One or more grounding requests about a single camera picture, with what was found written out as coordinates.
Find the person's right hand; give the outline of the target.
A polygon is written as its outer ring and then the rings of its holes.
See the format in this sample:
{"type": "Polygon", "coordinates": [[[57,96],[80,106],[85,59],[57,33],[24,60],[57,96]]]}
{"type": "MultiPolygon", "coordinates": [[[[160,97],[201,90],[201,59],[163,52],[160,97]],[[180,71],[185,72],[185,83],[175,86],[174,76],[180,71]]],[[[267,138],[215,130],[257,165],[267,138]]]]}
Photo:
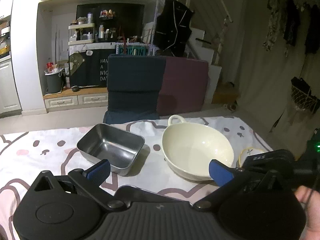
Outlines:
{"type": "Polygon", "coordinates": [[[295,192],[295,196],[306,208],[307,222],[302,239],[320,239],[320,196],[319,192],[312,191],[306,186],[300,186],[295,192]]]}

